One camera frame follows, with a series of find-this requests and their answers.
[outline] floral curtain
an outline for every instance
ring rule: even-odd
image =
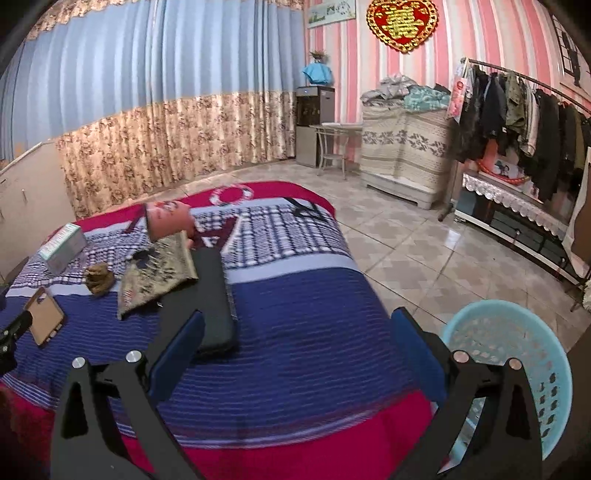
[[[15,61],[12,143],[56,139],[78,218],[292,157],[302,9],[303,0],[61,0]]]
[[[78,218],[180,180],[295,155],[293,92],[237,92],[135,108],[57,139]]]

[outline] folded cloth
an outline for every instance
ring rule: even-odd
[[[84,271],[84,283],[95,297],[102,297],[115,284],[115,275],[106,262],[97,263]]]
[[[404,97],[404,108],[409,112],[429,112],[447,109],[450,95],[427,86],[416,86]]]
[[[408,95],[410,87],[416,85],[412,78],[397,73],[391,77],[384,78],[379,87],[375,90],[369,90],[361,96],[361,103],[364,105],[380,104],[385,100],[403,98]]]
[[[330,68],[324,63],[310,63],[302,70],[312,85],[331,85],[333,76]]]
[[[134,254],[117,298],[119,320],[131,310],[160,298],[186,280],[196,280],[197,272],[185,231],[161,238],[147,250]]]

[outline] blue gripper pad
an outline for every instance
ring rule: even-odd
[[[443,404],[447,398],[445,373],[418,333],[421,327],[403,307],[392,312],[390,324],[392,337],[413,370],[419,388],[429,401]]]
[[[148,395],[155,403],[170,398],[204,334],[205,320],[201,312],[195,311],[152,367]]]

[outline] gold chinese character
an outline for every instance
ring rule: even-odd
[[[415,19],[414,10],[405,5],[388,15],[384,30],[389,32],[395,40],[402,37],[415,38],[418,34],[417,27],[422,27],[424,24],[423,20]]]

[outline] red heart decoration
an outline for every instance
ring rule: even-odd
[[[431,36],[439,13],[429,0],[374,0],[366,18],[380,41],[407,53]]]

